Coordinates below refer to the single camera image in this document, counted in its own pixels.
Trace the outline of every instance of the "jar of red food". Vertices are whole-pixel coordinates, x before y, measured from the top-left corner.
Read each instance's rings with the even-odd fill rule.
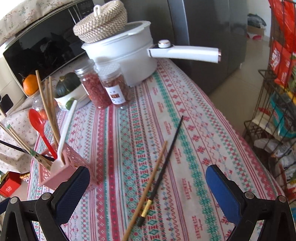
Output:
[[[126,84],[120,64],[109,64],[103,67],[98,74],[115,107],[119,109],[127,108],[133,99],[133,94]]]
[[[108,93],[102,86],[96,72],[96,65],[92,59],[82,63],[75,70],[75,73],[80,78],[89,98],[97,108],[104,109],[112,104]]]

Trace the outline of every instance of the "black chopstick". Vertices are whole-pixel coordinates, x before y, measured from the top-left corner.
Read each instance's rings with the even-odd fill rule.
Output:
[[[163,178],[163,175],[164,175],[164,173],[165,173],[165,168],[166,168],[166,166],[168,165],[168,162],[169,162],[169,160],[170,160],[170,156],[171,156],[171,154],[172,154],[172,152],[173,152],[173,148],[174,148],[175,142],[176,142],[176,140],[177,140],[177,137],[178,137],[178,134],[179,134],[179,131],[180,131],[181,125],[182,125],[182,121],[183,121],[183,116],[181,117],[181,120],[180,120],[180,122],[179,122],[179,125],[178,125],[178,128],[177,128],[177,130],[176,130],[176,133],[175,133],[175,136],[174,136],[173,142],[172,142],[172,144],[171,144],[171,146],[170,146],[170,149],[169,149],[169,151],[168,151],[168,155],[166,156],[166,158],[165,158],[165,162],[163,163],[163,168],[161,169],[161,171],[160,171],[160,173],[159,173],[159,176],[158,176],[158,179],[156,180],[156,183],[155,183],[155,186],[154,186],[154,188],[153,188],[153,191],[152,191],[152,193],[151,193],[151,195],[150,195],[150,197],[149,197],[149,199],[148,199],[148,201],[147,201],[147,203],[146,203],[146,206],[145,206],[145,208],[144,208],[144,210],[143,210],[143,212],[142,212],[142,214],[141,214],[141,216],[140,216],[140,218],[139,218],[139,221],[138,221],[138,223],[137,223],[138,227],[141,227],[141,226],[143,225],[143,223],[144,223],[144,221],[145,221],[145,217],[146,217],[146,215],[147,215],[147,213],[148,213],[148,211],[149,211],[149,208],[150,208],[150,206],[151,206],[151,204],[152,204],[152,201],[153,201],[155,195],[157,194],[157,189],[158,189],[158,187],[159,187],[159,185],[160,185],[160,182],[161,182],[161,180],[162,180],[162,178]]]
[[[5,145],[5,146],[8,146],[8,147],[10,147],[10,148],[12,148],[12,149],[15,149],[15,150],[18,150],[18,151],[20,151],[20,152],[23,152],[23,153],[27,153],[27,154],[29,154],[27,151],[25,151],[24,149],[22,149],[22,148],[20,148],[20,147],[18,147],[18,146],[15,146],[15,145],[9,144],[9,143],[4,142],[4,141],[2,141],[2,140],[0,140],[0,143],[3,144],[3,145]],[[46,156],[46,155],[42,155],[42,156],[45,157],[45,158],[46,158],[47,160],[49,160],[49,161],[54,161],[54,158],[52,158],[52,157],[49,157],[49,156]]]

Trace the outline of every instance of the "blue gripper pad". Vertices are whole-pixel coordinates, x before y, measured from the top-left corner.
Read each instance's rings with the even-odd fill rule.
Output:
[[[0,202],[0,214],[3,214],[6,211],[7,205],[9,203],[10,197],[4,199]]]
[[[54,206],[54,219],[58,225],[69,221],[89,181],[89,170],[86,167],[79,167],[67,182],[61,183],[56,189],[58,193],[52,200],[52,206]]]
[[[235,183],[228,180],[217,165],[211,165],[207,168],[205,179],[226,219],[237,226],[242,217],[241,205],[228,186],[228,184],[233,186]]]

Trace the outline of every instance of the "metal screw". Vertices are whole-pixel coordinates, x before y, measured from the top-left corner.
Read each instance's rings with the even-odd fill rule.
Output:
[[[14,204],[14,203],[16,203],[17,202],[17,197],[13,197],[13,198],[11,198],[11,200],[10,200],[10,203],[11,204]]]
[[[286,202],[287,201],[287,199],[284,197],[284,196],[279,196],[279,200],[281,201],[281,202]]]
[[[246,192],[244,195],[248,199],[253,199],[255,196],[254,193],[252,193],[252,192]]]
[[[51,197],[51,194],[49,192],[46,192],[41,196],[43,200],[48,200],[50,199],[50,197]]]

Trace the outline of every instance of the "white spoon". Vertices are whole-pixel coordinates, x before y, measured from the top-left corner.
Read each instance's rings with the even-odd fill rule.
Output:
[[[64,143],[66,140],[66,136],[68,133],[69,125],[70,125],[72,117],[74,115],[76,105],[77,105],[77,100],[74,100],[71,105],[70,111],[68,112],[66,122],[65,122],[65,124],[63,124],[63,131],[61,134],[61,138],[59,140],[59,147],[57,149],[57,159],[52,163],[52,166],[50,168],[51,175],[58,172],[65,165],[64,162],[62,161],[62,151],[63,151]]]

